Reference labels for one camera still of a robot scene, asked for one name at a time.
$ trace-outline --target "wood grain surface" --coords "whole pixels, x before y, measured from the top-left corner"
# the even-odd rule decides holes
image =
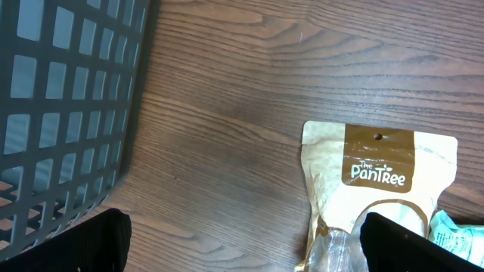
[[[307,120],[459,140],[439,207],[484,218],[484,2],[166,0],[130,175],[126,271],[289,271]]]

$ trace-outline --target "gray plastic basket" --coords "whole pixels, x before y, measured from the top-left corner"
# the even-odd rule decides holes
[[[0,0],[0,261],[58,235],[116,186],[149,5]]]

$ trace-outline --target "wooden table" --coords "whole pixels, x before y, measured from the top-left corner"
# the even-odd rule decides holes
[[[126,271],[292,270],[307,120],[459,140],[439,207],[484,217],[484,2],[163,0],[127,182]]]

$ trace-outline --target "white and brown pouch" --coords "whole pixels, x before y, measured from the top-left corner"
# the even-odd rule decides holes
[[[359,240],[368,212],[427,237],[437,199],[455,179],[457,147],[449,136],[308,121],[301,163],[312,213],[295,271],[368,271]]]

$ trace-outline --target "food package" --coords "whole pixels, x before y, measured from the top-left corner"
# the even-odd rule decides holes
[[[430,226],[430,241],[484,268],[484,226],[456,225],[444,211],[436,213]]]
[[[368,212],[427,237],[455,179],[457,140],[390,128],[308,121],[301,163],[312,213],[299,271],[368,271],[359,239]]]

